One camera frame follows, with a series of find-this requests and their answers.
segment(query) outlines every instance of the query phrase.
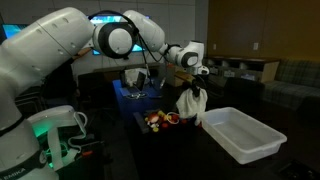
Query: white cloth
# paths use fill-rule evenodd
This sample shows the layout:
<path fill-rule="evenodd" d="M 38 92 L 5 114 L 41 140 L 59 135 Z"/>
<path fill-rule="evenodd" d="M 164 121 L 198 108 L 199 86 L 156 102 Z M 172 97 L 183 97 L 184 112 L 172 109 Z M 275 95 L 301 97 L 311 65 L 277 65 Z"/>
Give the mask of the white cloth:
<path fill-rule="evenodd" d="M 191 89 L 185 90 L 176 103 L 180 118 L 191 118 L 196 114 L 204 112 L 207 100 L 207 92 L 204 89 L 200 88 L 198 97 L 193 95 Z"/>

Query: sofa cushion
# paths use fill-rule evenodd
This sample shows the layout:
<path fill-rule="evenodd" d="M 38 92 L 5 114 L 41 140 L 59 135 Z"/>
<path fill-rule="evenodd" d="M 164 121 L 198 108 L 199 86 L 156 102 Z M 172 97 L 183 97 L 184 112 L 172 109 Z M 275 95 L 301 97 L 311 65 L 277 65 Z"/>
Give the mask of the sofa cushion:
<path fill-rule="evenodd" d="M 265 83 L 263 100 L 296 110 L 307 96 L 320 97 L 320 89 L 288 82 L 271 81 Z"/>
<path fill-rule="evenodd" d="M 320 88 L 320 63 L 305 60 L 282 60 L 275 80 Z"/>

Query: plastic container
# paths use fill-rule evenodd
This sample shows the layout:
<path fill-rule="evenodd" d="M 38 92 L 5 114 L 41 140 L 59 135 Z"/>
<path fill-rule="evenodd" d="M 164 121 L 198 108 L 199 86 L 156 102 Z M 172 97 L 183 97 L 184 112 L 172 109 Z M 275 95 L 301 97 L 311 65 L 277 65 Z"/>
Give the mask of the plastic container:
<path fill-rule="evenodd" d="M 200 116 L 202 126 L 238 163 L 246 164 L 277 153 L 287 137 L 234 108 Z"/>

